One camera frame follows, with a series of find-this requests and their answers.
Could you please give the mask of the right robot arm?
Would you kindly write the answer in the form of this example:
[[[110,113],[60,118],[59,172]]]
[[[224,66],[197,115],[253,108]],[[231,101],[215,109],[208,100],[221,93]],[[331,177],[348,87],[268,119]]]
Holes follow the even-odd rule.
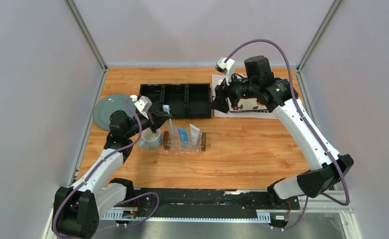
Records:
[[[255,99],[264,105],[289,131],[300,147],[309,170],[283,178],[268,186],[267,202],[281,208],[287,199],[306,195],[315,198],[345,180],[354,164],[348,154],[341,155],[322,135],[305,111],[297,92],[284,78],[276,78],[269,60],[260,55],[244,61],[246,78],[237,78],[234,60],[221,58],[215,68],[225,74],[215,87],[211,108],[223,113],[237,109],[241,99]]]

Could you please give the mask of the grey white toothpaste tube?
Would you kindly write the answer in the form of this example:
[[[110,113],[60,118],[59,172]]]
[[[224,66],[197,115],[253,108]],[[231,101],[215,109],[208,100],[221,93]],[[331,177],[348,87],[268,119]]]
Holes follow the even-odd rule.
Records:
[[[196,145],[198,143],[200,134],[201,134],[200,128],[196,127],[193,124],[190,124],[190,136],[191,136],[191,143],[193,145]]]

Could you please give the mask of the blue toothpaste tube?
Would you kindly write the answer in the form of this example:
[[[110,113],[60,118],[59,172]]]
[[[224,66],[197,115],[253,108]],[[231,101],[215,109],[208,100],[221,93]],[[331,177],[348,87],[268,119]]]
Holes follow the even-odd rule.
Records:
[[[180,136],[180,140],[183,146],[188,146],[189,145],[189,139],[188,139],[188,133],[187,130],[177,127],[178,134]]]

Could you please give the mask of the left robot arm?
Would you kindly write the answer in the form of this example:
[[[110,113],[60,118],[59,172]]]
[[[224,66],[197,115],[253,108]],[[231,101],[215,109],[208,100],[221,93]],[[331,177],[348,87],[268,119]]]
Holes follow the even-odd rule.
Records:
[[[141,136],[145,129],[157,132],[171,117],[155,110],[148,110],[146,115],[134,113],[132,118],[122,110],[110,115],[110,132],[98,160],[79,180],[55,193],[52,231],[58,238],[90,239],[100,218],[112,207],[134,203],[132,181],[109,178],[130,156],[135,145],[133,136]]]

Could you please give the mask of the light blue mug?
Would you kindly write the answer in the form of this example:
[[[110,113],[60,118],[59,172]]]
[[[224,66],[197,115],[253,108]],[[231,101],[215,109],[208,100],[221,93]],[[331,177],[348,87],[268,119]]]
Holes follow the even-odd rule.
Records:
[[[155,132],[149,128],[145,129],[141,137],[142,141],[139,143],[140,149],[159,148],[162,142],[160,129],[157,129]]]

